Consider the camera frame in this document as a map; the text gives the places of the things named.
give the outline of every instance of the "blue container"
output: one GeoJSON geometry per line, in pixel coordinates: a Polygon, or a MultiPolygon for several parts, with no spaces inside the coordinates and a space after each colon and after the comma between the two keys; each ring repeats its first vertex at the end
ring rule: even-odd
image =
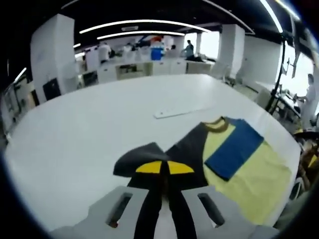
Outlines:
{"type": "Polygon", "coordinates": [[[160,61],[161,60],[161,48],[152,48],[151,51],[151,60],[152,61],[160,61]]]}

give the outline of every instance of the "black ceiling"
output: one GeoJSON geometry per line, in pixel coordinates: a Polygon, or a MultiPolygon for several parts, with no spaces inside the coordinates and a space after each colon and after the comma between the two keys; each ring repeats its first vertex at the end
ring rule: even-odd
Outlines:
{"type": "MultiPolygon", "coordinates": [[[[259,0],[210,0],[231,11],[246,25],[256,32],[257,37],[278,42],[280,35],[259,0]]],[[[122,32],[121,27],[132,24],[104,27],[87,33],[79,34],[80,30],[121,20],[133,19],[160,19],[178,21],[188,24],[236,23],[242,26],[246,32],[249,30],[238,20],[229,14],[210,5],[203,0],[134,0],[134,1],[100,1],[78,0],[69,6],[63,7],[71,0],[28,0],[19,3],[18,9],[13,4],[8,7],[7,26],[7,58],[9,58],[9,78],[2,80],[1,85],[8,85],[18,73],[27,67],[30,73],[29,42],[32,33],[57,13],[75,19],[74,42],[82,46],[92,45],[98,42],[98,36],[122,32]]],[[[291,32],[291,23],[288,14],[275,1],[268,0],[275,12],[282,28],[291,32]]],[[[139,30],[164,30],[177,31],[181,26],[158,23],[139,23],[139,30]]],[[[216,30],[216,27],[205,27],[216,30]]]]}

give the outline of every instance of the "white cabinet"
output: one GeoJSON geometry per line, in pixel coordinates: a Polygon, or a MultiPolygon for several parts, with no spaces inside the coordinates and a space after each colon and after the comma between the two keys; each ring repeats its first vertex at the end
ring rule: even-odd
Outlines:
{"type": "Polygon", "coordinates": [[[170,61],[153,61],[153,76],[169,75],[170,61]]]}
{"type": "Polygon", "coordinates": [[[117,80],[116,68],[114,65],[102,66],[98,69],[98,81],[99,83],[112,82],[117,80]]]}
{"type": "Polygon", "coordinates": [[[171,75],[186,74],[187,62],[183,59],[172,60],[170,65],[171,75]]]}

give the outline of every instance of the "laboratory room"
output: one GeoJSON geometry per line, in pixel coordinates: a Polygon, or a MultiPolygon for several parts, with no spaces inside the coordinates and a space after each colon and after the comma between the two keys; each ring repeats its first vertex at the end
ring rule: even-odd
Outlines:
{"type": "Polygon", "coordinates": [[[311,9],[288,0],[9,7],[16,23],[0,81],[5,230],[52,239],[315,230],[311,9]]]}

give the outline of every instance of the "yellow fabric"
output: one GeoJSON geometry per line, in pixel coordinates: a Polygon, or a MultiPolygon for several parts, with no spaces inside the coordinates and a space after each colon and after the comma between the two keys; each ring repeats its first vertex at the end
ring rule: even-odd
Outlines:
{"type": "Polygon", "coordinates": [[[168,161],[170,174],[193,173],[194,170],[183,163],[168,161]]]}
{"type": "Polygon", "coordinates": [[[311,158],[311,161],[310,161],[310,163],[309,163],[309,165],[308,165],[308,168],[311,167],[311,165],[316,161],[316,159],[317,159],[317,156],[314,155],[314,156],[311,158]]]}
{"type": "Polygon", "coordinates": [[[160,173],[161,161],[146,163],[137,168],[138,173],[160,173]]]}
{"type": "MultiPolygon", "coordinates": [[[[222,133],[208,133],[203,163],[235,129],[229,125],[222,133]]],[[[209,185],[235,201],[242,214],[251,222],[262,225],[279,202],[289,182],[291,172],[282,159],[264,141],[244,165],[228,181],[222,180],[203,164],[209,185]]]]}

